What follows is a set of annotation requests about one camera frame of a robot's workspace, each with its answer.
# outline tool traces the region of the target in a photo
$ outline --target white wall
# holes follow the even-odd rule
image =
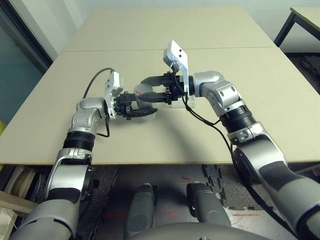
[[[319,0],[10,0],[10,2],[53,59],[63,50],[88,15],[96,9],[242,6],[274,40],[290,14],[290,7],[320,7]],[[281,49],[286,53],[320,52],[320,43],[295,24],[281,45]]]

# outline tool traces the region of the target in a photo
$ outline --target black cable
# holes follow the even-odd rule
[[[83,95],[83,98],[82,99],[85,99],[87,97],[87,94],[89,92],[89,89],[92,85],[92,83],[95,81],[95,79],[103,72],[105,71],[110,71],[110,73],[114,72],[115,70],[112,68],[112,67],[106,67],[106,68],[103,68],[101,69],[100,71],[98,71],[94,76],[93,78],[91,79],[91,81],[89,82],[89,85],[88,87],[86,88],[85,92],[84,92],[84,95]]]
[[[106,128],[106,135],[102,134],[102,133],[97,133],[97,135],[101,136],[101,137],[105,137],[108,138],[110,137],[110,130],[109,130],[109,121],[110,121],[110,116],[107,113],[104,119],[105,122],[105,128]]]
[[[231,155],[231,159],[234,165],[234,169],[237,173],[237,175],[239,176],[242,184],[244,185],[244,187],[246,188],[246,190],[249,192],[249,194],[251,195],[251,197],[255,200],[255,202],[263,209],[265,210],[278,224],[280,224],[283,228],[285,228],[289,233],[291,233],[294,237],[297,237],[297,235],[292,231],[292,229],[289,227],[289,225],[280,217],[278,216],[274,211],[273,208],[269,205],[267,205],[267,203],[261,198],[261,196],[256,192],[256,190],[253,189],[253,187],[251,186],[251,184],[247,181],[247,179],[243,176],[243,174],[241,173],[234,157],[233,157],[233,145],[232,143],[228,143],[226,137],[224,136],[224,134],[217,128],[215,127],[215,125],[217,123],[220,122],[220,120],[216,121],[215,123],[212,123],[206,119],[204,119],[203,117],[201,117],[199,114],[195,113],[195,111],[193,111],[191,109],[191,107],[188,105],[188,94],[183,90],[183,88],[178,84],[177,81],[177,77],[176,77],[176,72],[173,72],[173,78],[175,81],[175,84],[177,85],[177,87],[180,89],[181,93],[183,93],[185,95],[185,99],[184,97],[182,97],[182,101],[185,105],[185,109],[191,113],[192,116],[194,116],[196,119],[202,121],[203,123],[207,124],[208,126],[214,128],[215,130],[217,130],[219,132],[219,134],[221,135],[221,137],[223,138],[229,152]]]
[[[176,77],[176,72],[173,73],[173,79],[175,81],[175,84],[177,85],[177,87],[179,88],[179,90],[181,91],[182,94],[185,95],[185,99],[184,97],[182,97],[182,101],[183,104],[185,106],[185,109],[191,113],[192,116],[194,116],[196,119],[200,120],[201,122],[205,123],[206,125],[215,128],[218,132],[220,132],[219,129],[217,129],[215,127],[216,124],[218,124],[220,122],[220,120],[216,121],[215,123],[210,122],[208,120],[206,120],[205,118],[203,118],[202,116],[200,116],[199,114],[197,114],[189,105],[188,105],[188,94],[183,90],[183,88],[178,84],[177,81],[177,77]]]
[[[95,81],[95,79],[103,72],[105,71],[110,71],[110,73],[114,72],[115,70],[112,68],[112,67],[106,67],[106,68],[103,68],[101,69],[100,71],[98,71],[94,76],[93,78],[91,79],[91,81],[89,82],[88,86],[86,87],[86,90],[84,92],[84,95],[83,95],[83,98],[82,99],[85,99],[87,97],[87,94],[89,92],[89,89],[92,85],[92,83]],[[97,133],[98,136],[101,136],[101,137],[105,137],[105,138],[108,138],[110,137],[110,130],[109,130],[109,120],[110,120],[110,116],[109,114],[106,112],[106,117],[104,119],[105,121],[105,128],[106,128],[106,135],[105,134],[102,134],[102,133]]]
[[[90,196],[89,196],[89,200],[88,200],[88,202],[87,202],[84,210],[83,210],[82,213],[80,214],[79,220],[81,220],[81,219],[84,217],[84,215],[87,213],[87,211],[88,211],[88,209],[89,209],[89,206],[90,206],[91,203],[92,203],[93,194],[94,194],[94,191],[92,190],[92,192],[91,192],[91,194],[90,194]]]

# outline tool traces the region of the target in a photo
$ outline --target robotic arm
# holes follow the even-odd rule
[[[320,184],[295,174],[287,167],[283,152],[261,122],[255,120],[237,88],[226,81],[222,74],[207,71],[189,76],[189,95],[186,94],[186,88],[183,87],[185,76],[183,81],[175,76],[184,63],[179,57],[181,48],[171,54],[167,54],[168,49],[164,52],[164,59],[174,73],[142,81],[152,86],[162,83],[166,86],[165,93],[149,92],[138,98],[146,102],[168,104],[189,95],[206,98],[226,128],[227,137],[236,145],[233,160],[242,175],[250,183],[261,184],[266,189],[282,217],[299,237],[320,239]]]

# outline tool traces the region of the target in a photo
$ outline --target table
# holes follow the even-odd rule
[[[274,47],[241,7],[101,9],[65,51],[163,50],[171,40],[183,49]]]
[[[274,43],[282,44],[292,26],[297,23],[320,40],[320,7],[291,7],[291,13],[276,36]]]
[[[320,98],[277,47],[186,50],[189,73],[216,70],[242,94],[289,162],[320,160]],[[0,137],[2,163],[47,164],[62,147],[77,102],[92,76],[115,68],[125,91],[169,68],[162,50],[65,51],[53,63]],[[101,97],[108,74],[97,78],[88,97]],[[122,117],[110,122],[109,139],[97,136],[93,164],[225,164],[230,155],[221,136],[185,109],[158,103],[150,121]],[[217,117],[204,98],[197,113]],[[226,131],[219,124],[219,129]],[[98,131],[105,132],[101,122]]]

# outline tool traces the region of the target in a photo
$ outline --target black table leg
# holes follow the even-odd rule
[[[289,33],[289,31],[291,30],[292,26],[294,25],[296,14],[291,12],[289,17],[287,18],[287,20],[285,21],[283,27],[281,28],[280,32],[278,33],[278,35],[276,36],[275,40],[274,40],[274,44],[279,47],[282,42],[284,41],[285,37],[287,36],[287,34]]]

